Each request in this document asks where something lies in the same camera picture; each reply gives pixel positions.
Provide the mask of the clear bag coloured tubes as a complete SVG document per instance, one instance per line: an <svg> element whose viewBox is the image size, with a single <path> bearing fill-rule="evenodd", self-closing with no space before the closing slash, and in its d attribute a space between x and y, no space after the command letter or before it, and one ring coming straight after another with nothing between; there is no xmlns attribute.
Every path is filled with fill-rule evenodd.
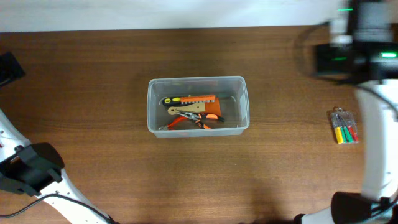
<svg viewBox="0 0 398 224"><path fill-rule="evenodd" d="M358 129L354 115L340 107L330 111L330 123L337 144L359 143Z"/></svg>

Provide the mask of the wooden handle orange scraper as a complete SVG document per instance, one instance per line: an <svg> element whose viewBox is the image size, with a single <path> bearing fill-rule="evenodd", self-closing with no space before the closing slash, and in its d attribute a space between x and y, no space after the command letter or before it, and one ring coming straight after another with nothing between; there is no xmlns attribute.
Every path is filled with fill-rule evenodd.
<svg viewBox="0 0 398 224"><path fill-rule="evenodd" d="M186 111L191 113L211 113L221 116L221 106L218 98L214 102L194 103L185 106L171 106L167 109L169 115L176 115L177 111Z"/></svg>

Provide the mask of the orange tool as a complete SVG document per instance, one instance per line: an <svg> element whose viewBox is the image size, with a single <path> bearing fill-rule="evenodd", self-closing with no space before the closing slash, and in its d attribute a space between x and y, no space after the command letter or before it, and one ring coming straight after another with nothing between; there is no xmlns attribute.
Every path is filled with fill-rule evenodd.
<svg viewBox="0 0 398 224"><path fill-rule="evenodd" d="M214 102L216 100L215 95L200 95L200 96L186 96L181 97L181 104L190 104L190 103L209 103Z"/></svg>

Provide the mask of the orange black needle-nose pliers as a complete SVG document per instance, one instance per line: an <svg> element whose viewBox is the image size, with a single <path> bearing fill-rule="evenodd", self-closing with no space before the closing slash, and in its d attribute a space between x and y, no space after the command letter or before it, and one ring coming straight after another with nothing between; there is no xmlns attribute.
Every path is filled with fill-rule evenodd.
<svg viewBox="0 0 398 224"><path fill-rule="evenodd" d="M224 118L221 116L218 116L216 114L211 114L211 113L191 113L191 112L186 112L186 111L177 111L177 114L183 117L186 117L190 120L193 120L195 124L201 128L201 129L211 129L209 126L205 125L203 123L203 119L211 119L215 121L221 121L224 122Z"/></svg>

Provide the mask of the yellow black handle file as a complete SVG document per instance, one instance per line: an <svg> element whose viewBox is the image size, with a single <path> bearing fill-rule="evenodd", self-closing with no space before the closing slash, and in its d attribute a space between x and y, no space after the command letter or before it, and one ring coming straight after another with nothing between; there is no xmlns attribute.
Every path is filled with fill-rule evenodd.
<svg viewBox="0 0 398 224"><path fill-rule="evenodd" d="M233 96L227 93L219 93L219 94L211 94L215 95L216 98L218 99L227 99L227 98L232 98ZM181 105L190 105L190 104L181 104L180 99L181 97L186 97L186 96L170 96L170 97L165 97L161 99L161 103L166 106L166 107L171 107L171 106L181 106Z"/></svg>

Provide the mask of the small red cutting pliers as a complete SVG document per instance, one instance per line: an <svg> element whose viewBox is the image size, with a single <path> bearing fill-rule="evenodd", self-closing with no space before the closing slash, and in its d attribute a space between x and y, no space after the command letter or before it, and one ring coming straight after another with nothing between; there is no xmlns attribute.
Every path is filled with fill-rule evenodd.
<svg viewBox="0 0 398 224"><path fill-rule="evenodd" d="M177 125L178 123L181 123L182 121L187 120L186 117L184 116L179 116L178 118L175 118L170 124L167 124L166 126L161 126L159 127L159 130L173 130L173 127Z"/></svg>

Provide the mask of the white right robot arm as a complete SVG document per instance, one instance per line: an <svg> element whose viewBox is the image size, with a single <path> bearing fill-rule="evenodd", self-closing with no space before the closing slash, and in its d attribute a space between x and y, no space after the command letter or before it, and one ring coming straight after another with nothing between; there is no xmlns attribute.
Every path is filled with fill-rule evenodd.
<svg viewBox="0 0 398 224"><path fill-rule="evenodd" d="M314 49L317 79L356 90L364 127L359 193L336 192L329 207L295 223L397 222L397 42L388 1L344 1L329 22L330 42Z"/></svg>

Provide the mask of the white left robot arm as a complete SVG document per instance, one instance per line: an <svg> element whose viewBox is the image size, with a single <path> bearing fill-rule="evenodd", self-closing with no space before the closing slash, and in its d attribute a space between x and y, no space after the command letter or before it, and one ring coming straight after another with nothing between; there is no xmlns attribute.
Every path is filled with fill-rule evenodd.
<svg viewBox="0 0 398 224"><path fill-rule="evenodd" d="M94 206L69 179L65 163L49 143L31 143L1 113L1 190L27 194L37 200L11 218L40 202L46 202L70 223L115 223L110 215Z"/></svg>

